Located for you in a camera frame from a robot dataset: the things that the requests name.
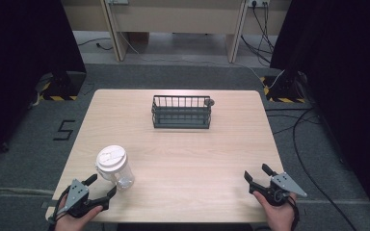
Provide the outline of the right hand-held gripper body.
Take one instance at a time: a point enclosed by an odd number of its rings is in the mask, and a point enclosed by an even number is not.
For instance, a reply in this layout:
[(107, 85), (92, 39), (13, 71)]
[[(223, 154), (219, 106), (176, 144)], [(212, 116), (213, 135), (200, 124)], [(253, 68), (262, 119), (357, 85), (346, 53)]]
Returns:
[(261, 186), (253, 181), (249, 184), (249, 193), (260, 192), (273, 206), (281, 206), (287, 202), (290, 193), (307, 197), (307, 193), (286, 172), (270, 176), (270, 185)]

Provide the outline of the beige desk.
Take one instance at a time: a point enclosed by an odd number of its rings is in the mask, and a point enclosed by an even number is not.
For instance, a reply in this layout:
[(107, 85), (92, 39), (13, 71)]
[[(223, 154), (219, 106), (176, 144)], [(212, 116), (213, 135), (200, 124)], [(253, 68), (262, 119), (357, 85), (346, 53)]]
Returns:
[(247, 0), (61, 0), (74, 31), (107, 31), (116, 60), (128, 49), (130, 32), (217, 34), (225, 37), (227, 60), (236, 61), (241, 36), (279, 34), (292, 0), (270, 0), (265, 8), (248, 9)]

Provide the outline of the white wall socket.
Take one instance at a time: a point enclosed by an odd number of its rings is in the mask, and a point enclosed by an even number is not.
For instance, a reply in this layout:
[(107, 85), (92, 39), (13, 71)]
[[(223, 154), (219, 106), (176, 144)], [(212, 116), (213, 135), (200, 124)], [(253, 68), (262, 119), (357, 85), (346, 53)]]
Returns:
[(265, 8), (270, 4), (270, 0), (247, 0), (249, 8)]

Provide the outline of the black curtain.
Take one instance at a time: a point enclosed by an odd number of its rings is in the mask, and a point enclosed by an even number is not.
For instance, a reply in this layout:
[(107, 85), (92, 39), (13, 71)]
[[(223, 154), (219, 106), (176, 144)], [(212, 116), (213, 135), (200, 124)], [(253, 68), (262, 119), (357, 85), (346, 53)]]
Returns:
[(0, 145), (43, 75), (85, 70), (61, 0), (0, 0)]
[(291, 0), (271, 61), (303, 72), (370, 198), (370, 0)]

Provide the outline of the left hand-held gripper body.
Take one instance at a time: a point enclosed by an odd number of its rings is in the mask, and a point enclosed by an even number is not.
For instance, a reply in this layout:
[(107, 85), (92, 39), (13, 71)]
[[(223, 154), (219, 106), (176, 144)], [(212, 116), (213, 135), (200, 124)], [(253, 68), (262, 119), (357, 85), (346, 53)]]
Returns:
[(83, 181), (73, 179), (69, 187), (64, 211), (74, 218), (81, 218), (92, 208), (101, 205), (103, 211), (109, 209), (110, 198), (106, 196), (98, 199), (89, 199), (89, 186), (84, 186)]

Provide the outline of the person's right hand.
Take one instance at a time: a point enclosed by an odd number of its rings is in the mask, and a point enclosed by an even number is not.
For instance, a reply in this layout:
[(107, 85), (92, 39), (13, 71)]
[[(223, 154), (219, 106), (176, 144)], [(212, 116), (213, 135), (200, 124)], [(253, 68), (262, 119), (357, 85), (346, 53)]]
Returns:
[(291, 205), (285, 203), (282, 206), (272, 206), (260, 192), (254, 192), (253, 196), (264, 209), (268, 226), (272, 231), (291, 231), (295, 218)]

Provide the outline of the stand base with striped tape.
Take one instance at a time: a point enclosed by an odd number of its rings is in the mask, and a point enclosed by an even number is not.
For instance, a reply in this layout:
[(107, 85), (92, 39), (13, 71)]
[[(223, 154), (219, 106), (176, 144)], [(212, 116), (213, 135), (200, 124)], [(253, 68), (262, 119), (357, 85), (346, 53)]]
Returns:
[(87, 74), (80, 71), (61, 71), (52, 74), (40, 92), (40, 100), (74, 101)]
[(281, 82), (278, 76), (260, 78), (265, 97), (271, 102), (304, 103), (304, 94), (296, 80)]

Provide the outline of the clear cup with white lid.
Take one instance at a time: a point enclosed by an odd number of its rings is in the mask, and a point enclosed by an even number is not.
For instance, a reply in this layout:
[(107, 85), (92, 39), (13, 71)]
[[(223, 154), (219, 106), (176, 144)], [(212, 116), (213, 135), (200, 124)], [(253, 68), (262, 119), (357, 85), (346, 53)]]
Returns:
[(104, 147), (96, 157), (95, 168), (107, 181), (114, 183), (120, 191), (129, 189), (135, 176), (128, 163), (128, 156), (123, 147), (109, 145)]

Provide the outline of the person's left hand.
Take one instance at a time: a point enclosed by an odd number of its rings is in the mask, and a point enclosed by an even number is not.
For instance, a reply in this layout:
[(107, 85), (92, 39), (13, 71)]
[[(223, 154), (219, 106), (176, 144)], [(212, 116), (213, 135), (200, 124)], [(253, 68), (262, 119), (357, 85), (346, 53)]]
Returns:
[(101, 205), (92, 208), (81, 218), (74, 218), (69, 214), (57, 220), (54, 231), (83, 231), (84, 227), (103, 210)]

